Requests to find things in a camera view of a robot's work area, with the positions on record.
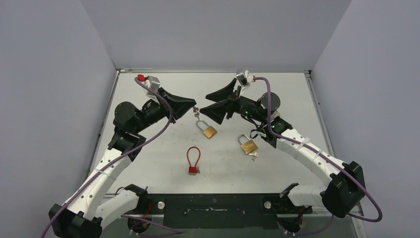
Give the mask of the small key bunch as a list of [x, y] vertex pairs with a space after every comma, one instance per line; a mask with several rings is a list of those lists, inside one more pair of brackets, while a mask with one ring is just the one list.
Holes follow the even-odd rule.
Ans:
[[197, 119], [197, 120], [200, 120], [200, 112], [199, 112], [199, 108], [197, 108], [197, 107], [193, 107], [193, 112], [194, 112], [194, 117]]

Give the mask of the brass padlock long shackle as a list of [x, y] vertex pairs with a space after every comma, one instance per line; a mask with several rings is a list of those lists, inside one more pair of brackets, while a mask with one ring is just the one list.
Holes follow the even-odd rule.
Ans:
[[210, 126], [204, 120], [201, 120], [201, 119], [197, 120], [196, 126], [203, 133], [203, 135], [208, 139], [211, 139], [217, 134], [217, 130], [213, 126]]

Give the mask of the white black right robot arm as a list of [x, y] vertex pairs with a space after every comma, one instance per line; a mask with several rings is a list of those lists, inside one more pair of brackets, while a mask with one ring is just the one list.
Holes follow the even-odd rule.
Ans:
[[258, 100], [241, 95], [244, 86], [234, 78], [227, 86], [206, 95], [212, 105], [201, 108], [200, 113], [222, 124], [234, 113], [252, 123], [259, 122], [255, 131], [261, 138], [282, 152], [287, 153], [322, 183], [300, 185], [293, 183], [280, 194], [281, 209], [294, 212], [301, 206], [324, 207], [332, 215], [344, 218], [364, 198], [365, 180], [362, 167], [352, 161], [343, 162], [314, 146], [279, 114], [281, 100], [273, 92], [264, 93]]

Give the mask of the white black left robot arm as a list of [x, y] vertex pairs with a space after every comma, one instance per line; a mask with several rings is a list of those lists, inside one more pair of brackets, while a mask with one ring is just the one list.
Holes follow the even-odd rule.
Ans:
[[128, 211], [143, 213], [148, 192], [130, 184], [114, 198], [103, 198], [118, 176], [150, 143], [139, 133], [161, 119], [175, 123], [196, 105], [190, 98], [175, 96], [163, 88], [153, 94], [141, 109], [130, 102], [118, 104], [114, 111], [114, 135], [94, 171], [63, 205], [49, 211], [50, 227], [59, 238], [98, 238], [114, 220]]

